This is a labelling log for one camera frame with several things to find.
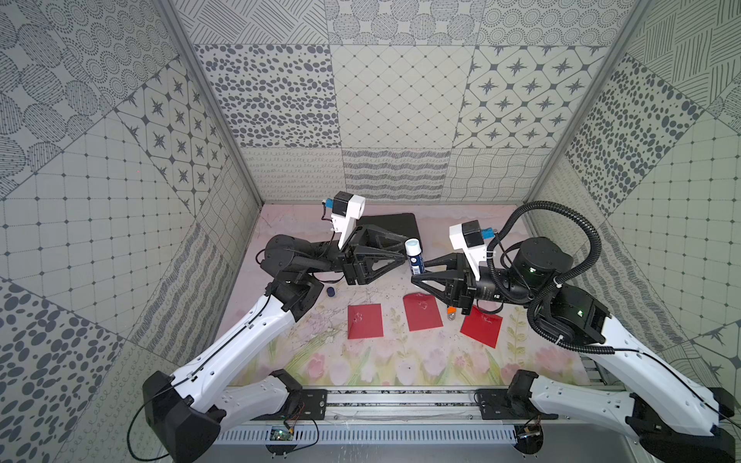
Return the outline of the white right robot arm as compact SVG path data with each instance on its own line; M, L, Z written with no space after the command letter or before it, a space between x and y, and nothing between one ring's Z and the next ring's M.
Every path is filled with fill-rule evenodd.
M506 403L539 419L573 417L634 438L662 462L733 462L735 439L722 428L734 416L733 396L690 380L657 357L588 291L563 277L573 258L545 237L511 246L513 262L489 268L484 246L428 262L413 275L415 286L463 312L478 301L519 305L531 329L556 347L582 354L607 368L625 391L589 390L517 370Z

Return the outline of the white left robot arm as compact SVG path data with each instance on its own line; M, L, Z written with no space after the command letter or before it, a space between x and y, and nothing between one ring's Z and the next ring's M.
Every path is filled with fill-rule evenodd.
M272 281L235 326L172 374L143 384L141 409L175 462L194 462L224 430L254 419L287 421L301 413L303 388L285 370L230 391L232 381L266 347L297 324L324 291L318 274L340 274L368 285L406 261L407 238L375 225L358 226L340 240L310 242L275 235L261 268Z

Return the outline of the white blue glue stick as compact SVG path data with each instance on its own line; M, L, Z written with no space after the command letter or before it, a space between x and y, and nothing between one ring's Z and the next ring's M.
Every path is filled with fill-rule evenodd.
M423 274L425 272L425 265L420 240L418 238L409 238L405 241L404 248L412 275Z

